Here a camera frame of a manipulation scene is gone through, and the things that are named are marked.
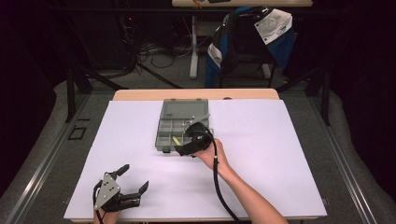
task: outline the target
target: dark background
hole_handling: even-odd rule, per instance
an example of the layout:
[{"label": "dark background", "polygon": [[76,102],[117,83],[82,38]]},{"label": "dark background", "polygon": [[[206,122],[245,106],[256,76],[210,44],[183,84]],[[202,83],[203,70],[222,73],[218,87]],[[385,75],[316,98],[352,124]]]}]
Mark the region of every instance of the dark background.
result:
[{"label": "dark background", "polygon": [[[129,1],[135,7],[170,7],[171,1]],[[72,63],[95,69],[123,69],[129,62],[114,16],[50,15],[46,6],[111,7],[110,1],[2,1],[0,11],[0,76],[2,84],[0,193],[20,169],[47,122]],[[285,75],[294,78],[320,66],[337,51],[347,27],[345,45],[332,61],[331,89],[343,101],[352,142],[377,183],[396,199],[394,39],[390,1],[314,1],[313,9],[347,8],[350,17],[299,24]],[[174,18],[134,18],[153,41],[171,46]]]}]

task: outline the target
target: transparent compartment box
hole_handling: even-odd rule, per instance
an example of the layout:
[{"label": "transparent compartment box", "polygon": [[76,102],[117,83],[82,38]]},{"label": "transparent compartment box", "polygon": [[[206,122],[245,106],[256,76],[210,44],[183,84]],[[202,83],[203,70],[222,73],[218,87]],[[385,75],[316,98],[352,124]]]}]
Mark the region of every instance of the transparent compartment box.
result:
[{"label": "transparent compartment box", "polygon": [[[175,151],[177,141],[183,146],[191,140],[185,136],[184,132],[190,127],[188,123],[199,116],[208,115],[207,100],[165,100],[158,122],[157,137],[155,147],[158,151],[169,153]],[[209,128],[209,119],[202,122]]]}]

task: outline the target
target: desk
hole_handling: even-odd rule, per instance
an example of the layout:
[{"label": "desk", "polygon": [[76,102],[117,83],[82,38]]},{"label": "desk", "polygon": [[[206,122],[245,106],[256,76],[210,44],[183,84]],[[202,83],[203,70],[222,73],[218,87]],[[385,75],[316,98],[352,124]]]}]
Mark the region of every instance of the desk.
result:
[{"label": "desk", "polygon": [[[221,100],[224,97],[233,99]],[[210,128],[223,142],[230,164],[283,216],[327,216],[288,111],[276,91],[216,89],[117,91],[64,218],[92,221],[93,186],[104,172],[130,164],[129,171],[117,179],[121,193],[136,192],[147,180],[149,187],[138,208],[120,213],[121,221],[232,220],[216,195],[211,170],[198,159],[156,150],[163,99],[170,98],[209,99]],[[234,213],[248,218],[222,179],[219,185]]]},{"label": "desk", "polygon": [[[311,7],[311,0],[231,0],[230,2],[214,3],[211,4],[205,0],[199,2],[202,7]],[[173,7],[195,7],[192,0],[173,0]],[[196,17],[192,17],[191,30],[192,30],[192,56],[190,78],[197,78],[198,69],[198,52],[197,52],[197,34],[195,27]]]}]

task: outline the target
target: chair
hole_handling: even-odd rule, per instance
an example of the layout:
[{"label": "chair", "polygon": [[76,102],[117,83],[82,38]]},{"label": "chair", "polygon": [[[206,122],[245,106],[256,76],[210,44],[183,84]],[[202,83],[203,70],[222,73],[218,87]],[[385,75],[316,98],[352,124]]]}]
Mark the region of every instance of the chair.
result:
[{"label": "chair", "polygon": [[[230,32],[228,40],[229,51],[232,53],[228,53],[228,55],[233,56],[231,56],[232,58],[226,57],[221,63],[219,87],[222,88],[226,79],[256,79],[268,80],[267,87],[270,88],[277,64],[255,28],[255,23],[263,18],[262,12],[257,10],[256,12],[235,13],[233,17],[229,17],[229,19],[232,18],[233,30]],[[269,78],[264,76],[263,64],[272,65]]]}]

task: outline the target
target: forearm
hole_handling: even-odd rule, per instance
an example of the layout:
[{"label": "forearm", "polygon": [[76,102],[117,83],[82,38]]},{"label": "forearm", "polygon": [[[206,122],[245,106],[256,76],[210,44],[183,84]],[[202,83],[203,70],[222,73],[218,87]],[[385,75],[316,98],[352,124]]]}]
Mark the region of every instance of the forearm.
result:
[{"label": "forearm", "polygon": [[246,183],[231,167],[219,171],[245,208],[252,223],[288,223],[259,192]]}]

